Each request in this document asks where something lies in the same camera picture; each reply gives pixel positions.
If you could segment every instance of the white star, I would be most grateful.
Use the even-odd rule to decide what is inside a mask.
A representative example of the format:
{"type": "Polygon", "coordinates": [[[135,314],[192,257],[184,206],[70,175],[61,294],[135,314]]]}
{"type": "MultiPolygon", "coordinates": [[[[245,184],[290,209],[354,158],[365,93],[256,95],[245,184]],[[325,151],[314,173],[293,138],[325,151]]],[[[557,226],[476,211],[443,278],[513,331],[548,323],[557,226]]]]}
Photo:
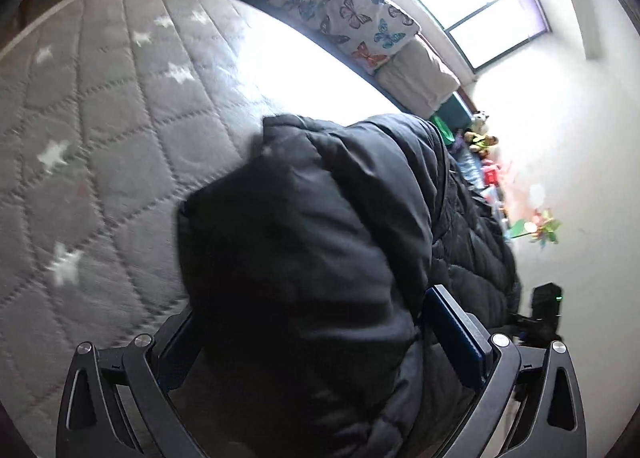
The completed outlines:
{"type": "Polygon", "coordinates": [[[66,281],[78,284],[78,262],[82,257],[82,250],[66,251],[65,245],[56,241],[54,259],[47,266],[47,270],[53,272],[54,284],[63,286],[66,281]]]}
{"type": "Polygon", "coordinates": [[[209,22],[209,16],[206,12],[196,12],[195,10],[191,13],[191,20],[195,22],[199,22],[201,24],[206,24],[209,22]]]}
{"type": "Polygon", "coordinates": [[[183,83],[185,80],[195,80],[187,68],[183,66],[176,66],[172,62],[169,62],[169,71],[166,73],[166,76],[169,78],[175,78],[175,80],[178,81],[178,84],[183,83]]]}
{"type": "Polygon", "coordinates": [[[47,59],[52,59],[53,53],[51,53],[51,44],[49,46],[45,46],[44,48],[40,48],[38,53],[36,53],[36,64],[41,64],[47,59]]]}
{"type": "Polygon", "coordinates": [[[133,32],[132,41],[138,46],[142,46],[143,43],[151,44],[151,33],[133,32]]]}
{"type": "Polygon", "coordinates": [[[51,173],[53,167],[56,165],[66,165],[62,155],[65,153],[67,147],[69,147],[69,142],[66,140],[60,143],[49,140],[47,148],[38,154],[38,160],[44,164],[44,170],[51,173]]]}
{"type": "Polygon", "coordinates": [[[162,26],[163,28],[168,28],[168,27],[173,27],[174,26],[174,22],[171,20],[171,18],[168,15],[165,15],[164,17],[158,17],[158,18],[156,18],[156,20],[154,22],[158,26],[162,26]]]}

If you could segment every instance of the quilted mattress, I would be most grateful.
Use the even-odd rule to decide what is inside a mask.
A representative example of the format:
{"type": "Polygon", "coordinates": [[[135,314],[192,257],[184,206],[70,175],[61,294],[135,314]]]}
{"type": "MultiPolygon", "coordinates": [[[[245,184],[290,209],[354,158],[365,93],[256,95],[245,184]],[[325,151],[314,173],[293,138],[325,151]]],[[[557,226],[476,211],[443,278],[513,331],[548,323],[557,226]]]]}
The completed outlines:
{"type": "MultiPolygon", "coordinates": [[[[40,458],[77,344],[124,345],[183,308],[176,203],[281,112],[397,109],[236,0],[65,0],[0,53],[0,400],[40,458]]],[[[191,382],[178,409],[206,431],[191,382]]]]}

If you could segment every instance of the stuffed toy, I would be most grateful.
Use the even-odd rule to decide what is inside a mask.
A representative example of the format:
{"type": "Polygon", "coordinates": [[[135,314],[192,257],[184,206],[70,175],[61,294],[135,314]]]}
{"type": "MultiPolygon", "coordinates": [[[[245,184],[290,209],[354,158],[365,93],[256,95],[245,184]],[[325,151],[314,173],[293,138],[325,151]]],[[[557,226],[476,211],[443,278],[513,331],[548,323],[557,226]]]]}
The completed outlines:
{"type": "Polygon", "coordinates": [[[476,134],[482,134],[484,131],[484,126],[486,125],[486,120],[489,118],[489,115],[484,111],[479,111],[471,118],[471,125],[469,129],[476,134]]]}
{"type": "Polygon", "coordinates": [[[498,138],[490,134],[477,134],[473,131],[467,131],[465,133],[465,141],[469,145],[469,151],[478,153],[479,157],[484,159],[489,156],[489,148],[498,143],[498,138]]]}

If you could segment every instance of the screw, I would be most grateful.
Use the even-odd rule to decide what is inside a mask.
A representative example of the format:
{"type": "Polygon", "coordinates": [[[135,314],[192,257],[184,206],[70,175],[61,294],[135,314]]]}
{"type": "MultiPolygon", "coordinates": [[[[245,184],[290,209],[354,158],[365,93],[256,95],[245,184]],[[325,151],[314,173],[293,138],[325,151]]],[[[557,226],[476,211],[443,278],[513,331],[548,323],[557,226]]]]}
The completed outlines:
{"type": "Polygon", "coordinates": [[[566,351],[566,346],[560,341],[553,341],[551,347],[558,353],[564,353],[566,351]]]}
{"type": "Polygon", "coordinates": [[[140,333],[140,335],[138,335],[133,343],[138,347],[138,348],[144,348],[145,346],[148,346],[149,344],[151,344],[151,335],[148,335],[148,333],[140,333]]]}
{"type": "Polygon", "coordinates": [[[510,342],[509,338],[502,333],[496,333],[493,337],[491,337],[491,340],[496,346],[500,346],[500,348],[506,348],[507,346],[509,346],[510,342]]]}
{"type": "Polygon", "coordinates": [[[89,353],[91,351],[91,343],[80,343],[78,345],[78,348],[76,348],[76,351],[80,355],[86,355],[87,353],[89,353]]]}

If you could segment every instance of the white wall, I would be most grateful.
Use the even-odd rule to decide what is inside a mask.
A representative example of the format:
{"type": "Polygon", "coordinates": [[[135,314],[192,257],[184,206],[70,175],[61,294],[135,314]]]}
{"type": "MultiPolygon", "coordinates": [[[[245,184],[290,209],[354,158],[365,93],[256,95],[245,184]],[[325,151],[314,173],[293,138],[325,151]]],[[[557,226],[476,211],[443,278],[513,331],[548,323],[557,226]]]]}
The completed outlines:
{"type": "Polygon", "coordinates": [[[560,333],[580,383],[589,457],[602,458],[640,402],[640,106],[604,60],[586,61],[552,34],[469,90],[492,115],[502,160],[512,162],[508,179],[522,189],[541,183],[562,221],[559,245],[515,242],[523,310],[536,285],[564,287],[560,333]]]}
{"type": "Polygon", "coordinates": [[[590,0],[596,12],[601,62],[640,103],[640,36],[618,0],[590,0]]]}

